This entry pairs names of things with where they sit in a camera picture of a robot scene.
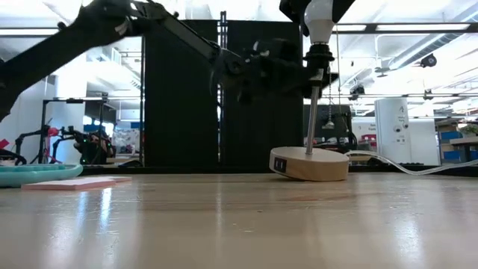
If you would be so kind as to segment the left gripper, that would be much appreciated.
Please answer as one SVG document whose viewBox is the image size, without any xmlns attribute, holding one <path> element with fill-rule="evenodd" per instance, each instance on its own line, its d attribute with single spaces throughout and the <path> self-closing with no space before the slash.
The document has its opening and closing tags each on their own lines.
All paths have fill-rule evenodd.
<svg viewBox="0 0 478 269">
<path fill-rule="evenodd" d="M 241 104 L 268 96 L 310 99 L 314 88 L 321 99 L 323 89 L 337 81 L 339 73 L 325 72 L 321 80 L 308 80 L 308 69 L 299 62 L 299 57 L 299 47 L 289 40 L 257 40 L 240 54 L 228 55 L 223 86 L 235 91 Z"/>
</svg>

